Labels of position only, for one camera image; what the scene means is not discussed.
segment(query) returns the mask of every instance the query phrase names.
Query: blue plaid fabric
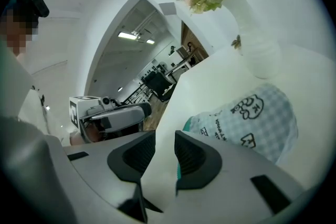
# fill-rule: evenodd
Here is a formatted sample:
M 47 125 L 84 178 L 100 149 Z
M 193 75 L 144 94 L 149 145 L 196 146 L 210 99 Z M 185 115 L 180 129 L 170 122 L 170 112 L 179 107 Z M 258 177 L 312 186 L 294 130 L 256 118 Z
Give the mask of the blue plaid fabric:
M 249 147 L 273 163 L 279 163 L 298 138 L 291 103 L 268 83 L 188 123 L 190 132 Z

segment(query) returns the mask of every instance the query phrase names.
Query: ceiling light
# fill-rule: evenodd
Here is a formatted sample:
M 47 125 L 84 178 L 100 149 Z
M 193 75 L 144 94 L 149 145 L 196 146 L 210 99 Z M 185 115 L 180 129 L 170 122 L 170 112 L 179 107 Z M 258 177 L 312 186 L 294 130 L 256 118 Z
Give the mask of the ceiling light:
M 137 39 L 137 36 L 126 34 L 126 33 L 123 33 L 123 32 L 120 32 L 118 34 L 118 37 L 129 38 L 129 39 L 133 39 L 133 40 Z

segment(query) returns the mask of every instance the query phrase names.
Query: tabletop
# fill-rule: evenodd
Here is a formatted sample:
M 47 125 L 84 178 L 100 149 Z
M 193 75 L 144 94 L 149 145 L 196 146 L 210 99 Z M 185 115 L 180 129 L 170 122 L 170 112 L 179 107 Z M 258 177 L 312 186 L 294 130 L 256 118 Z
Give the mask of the tabletop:
M 156 130 L 155 155 L 141 180 L 148 200 L 164 209 L 174 199 L 175 130 L 181 130 L 189 117 L 212 111 L 265 82 L 287 95 L 297 118 L 297 143 L 280 167 L 305 189 L 323 180 L 336 141 L 336 64 L 296 45 L 282 45 L 281 52 L 280 72 L 267 80 L 254 77 L 244 56 L 232 47 L 222 48 L 181 75 Z

